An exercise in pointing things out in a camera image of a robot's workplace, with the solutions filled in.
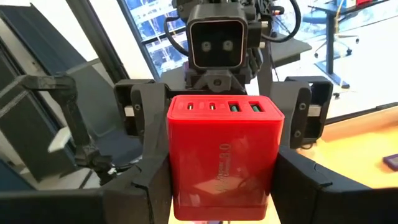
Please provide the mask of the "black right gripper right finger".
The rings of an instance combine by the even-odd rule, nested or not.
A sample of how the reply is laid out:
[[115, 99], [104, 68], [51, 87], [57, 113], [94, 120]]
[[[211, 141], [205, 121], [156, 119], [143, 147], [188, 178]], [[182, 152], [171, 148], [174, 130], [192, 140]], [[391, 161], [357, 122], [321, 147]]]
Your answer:
[[371, 189], [281, 146], [272, 180], [281, 223], [397, 223], [397, 189]]

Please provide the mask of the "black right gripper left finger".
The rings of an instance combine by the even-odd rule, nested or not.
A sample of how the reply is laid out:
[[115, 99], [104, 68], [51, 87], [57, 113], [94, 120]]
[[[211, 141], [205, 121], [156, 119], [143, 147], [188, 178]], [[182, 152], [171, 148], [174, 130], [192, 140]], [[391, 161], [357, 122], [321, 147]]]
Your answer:
[[97, 189], [2, 193], [1, 223], [167, 223], [171, 199], [169, 153], [162, 151]]

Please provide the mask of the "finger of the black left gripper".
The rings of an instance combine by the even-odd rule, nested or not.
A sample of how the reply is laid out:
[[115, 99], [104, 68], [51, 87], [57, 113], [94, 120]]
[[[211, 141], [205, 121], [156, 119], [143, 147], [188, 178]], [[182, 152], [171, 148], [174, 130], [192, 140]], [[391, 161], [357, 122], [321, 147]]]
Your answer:
[[153, 80], [121, 80], [114, 87], [126, 133], [142, 143], [137, 165], [170, 164], [165, 128], [168, 90]]
[[322, 136], [333, 93], [323, 76], [287, 77], [271, 86], [271, 100], [285, 116], [281, 145], [291, 149]]

